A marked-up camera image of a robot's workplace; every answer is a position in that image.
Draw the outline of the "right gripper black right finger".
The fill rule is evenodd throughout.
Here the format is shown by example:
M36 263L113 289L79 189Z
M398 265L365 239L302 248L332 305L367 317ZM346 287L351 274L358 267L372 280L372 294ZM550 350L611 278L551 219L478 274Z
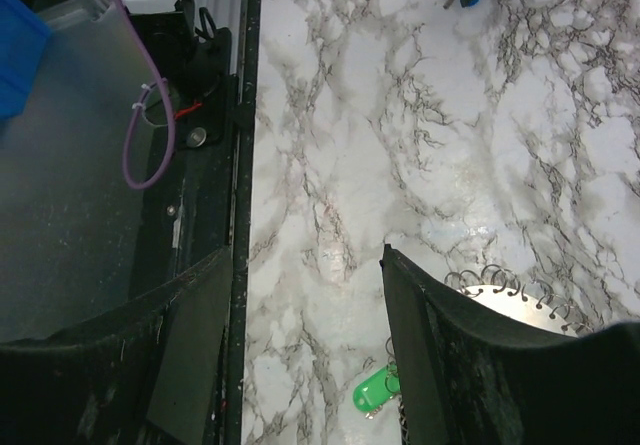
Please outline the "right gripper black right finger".
M381 260L407 444L635 444L639 327L589 332L546 300L452 289Z

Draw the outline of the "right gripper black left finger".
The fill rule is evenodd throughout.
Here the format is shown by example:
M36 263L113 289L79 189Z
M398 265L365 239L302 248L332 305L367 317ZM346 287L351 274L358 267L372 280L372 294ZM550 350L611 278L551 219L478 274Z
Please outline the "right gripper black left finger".
M221 248L100 316L4 343L2 442L208 442L232 271Z

